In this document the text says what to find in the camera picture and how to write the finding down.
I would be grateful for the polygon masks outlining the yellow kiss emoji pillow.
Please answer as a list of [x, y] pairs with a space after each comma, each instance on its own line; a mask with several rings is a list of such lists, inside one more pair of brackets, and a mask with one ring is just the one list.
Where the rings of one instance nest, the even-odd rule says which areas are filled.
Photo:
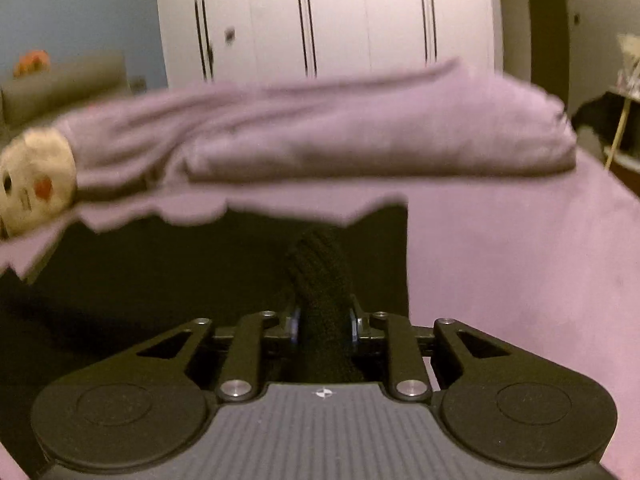
[[28, 129], [1, 151], [1, 238], [22, 235], [73, 203], [76, 164], [55, 128]]

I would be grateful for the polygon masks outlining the black knit garment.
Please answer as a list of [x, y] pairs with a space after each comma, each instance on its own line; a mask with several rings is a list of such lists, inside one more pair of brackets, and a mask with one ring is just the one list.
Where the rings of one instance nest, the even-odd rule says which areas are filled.
[[1, 441], [28, 474], [44, 464], [29, 416], [56, 378], [209, 318], [230, 326], [293, 297], [291, 249], [332, 237], [367, 311], [409, 311], [408, 209], [387, 203], [346, 226], [229, 209], [195, 226], [147, 216], [96, 232], [71, 224], [26, 276], [1, 274]]

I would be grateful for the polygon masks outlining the wooden side table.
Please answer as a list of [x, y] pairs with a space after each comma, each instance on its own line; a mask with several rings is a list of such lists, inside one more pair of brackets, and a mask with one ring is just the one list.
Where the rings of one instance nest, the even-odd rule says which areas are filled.
[[631, 102], [639, 102], [639, 37], [629, 32], [618, 32], [616, 40], [623, 55], [623, 68], [618, 74], [616, 85], [611, 92], [623, 98], [623, 107], [614, 140], [605, 161], [606, 171], [611, 169], [620, 142], [622, 142]]

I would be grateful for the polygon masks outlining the olive green headboard cushion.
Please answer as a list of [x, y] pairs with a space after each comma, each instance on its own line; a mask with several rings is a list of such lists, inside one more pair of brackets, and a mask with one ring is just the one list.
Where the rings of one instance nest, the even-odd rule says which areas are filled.
[[130, 92], [125, 55], [76, 56], [48, 70], [1, 84], [1, 125], [21, 129], [79, 105]]

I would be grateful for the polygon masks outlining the purple crumpled blanket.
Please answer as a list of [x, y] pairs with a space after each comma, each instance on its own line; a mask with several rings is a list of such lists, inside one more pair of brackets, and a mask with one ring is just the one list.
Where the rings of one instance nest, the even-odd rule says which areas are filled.
[[347, 177], [538, 177], [570, 171], [563, 103], [452, 58], [420, 70], [197, 84], [93, 105], [55, 129], [78, 192]]

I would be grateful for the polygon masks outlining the orange plush toy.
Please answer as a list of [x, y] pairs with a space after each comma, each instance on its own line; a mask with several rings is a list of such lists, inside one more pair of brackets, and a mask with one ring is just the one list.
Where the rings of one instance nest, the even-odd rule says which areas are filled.
[[48, 70], [51, 67], [50, 55], [43, 50], [32, 50], [20, 57], [13, 69], [13, 77], [21, 78], [29, 74]]

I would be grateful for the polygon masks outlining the white wardrobe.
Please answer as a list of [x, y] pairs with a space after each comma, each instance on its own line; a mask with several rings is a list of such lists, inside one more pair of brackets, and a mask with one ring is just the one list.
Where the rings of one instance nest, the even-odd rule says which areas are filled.
[[168, 84], [502, 65], [500, 0], [157, 0]]

